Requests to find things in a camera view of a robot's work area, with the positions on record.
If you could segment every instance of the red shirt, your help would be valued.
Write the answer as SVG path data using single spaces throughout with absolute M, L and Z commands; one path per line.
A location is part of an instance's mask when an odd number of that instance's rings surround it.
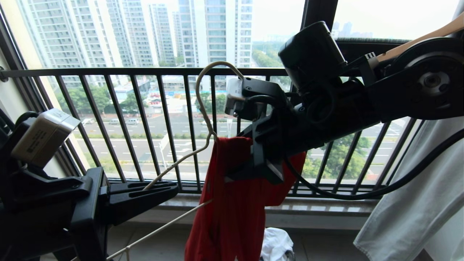
M 264 236 L 265 206 L 278 206 L 296 178 L 283 165 L 284 183 L 272 185 L 264 178 L 224 182 L 228 170 L 248 160 L 252 140 L 218 138 L 214 143 L 200 203 L 185 247 L 185 261 L 257 261 Z M 306 153 L 290 158 L 303 169 Z

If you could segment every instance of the sky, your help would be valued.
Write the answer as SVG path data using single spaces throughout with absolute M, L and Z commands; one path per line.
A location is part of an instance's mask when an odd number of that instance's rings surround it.
M 165 3 L 178 10 L 177 0 L 145 0 Z M 459 0 L 338 0 L 335 21 L 347 22 L 352 32 L 372 32 L 375 38 L 415 39 L 452 20 Z M 253 0 L 252 40 L 270 35 L 290 37 L 300 30 L 304 0 Z

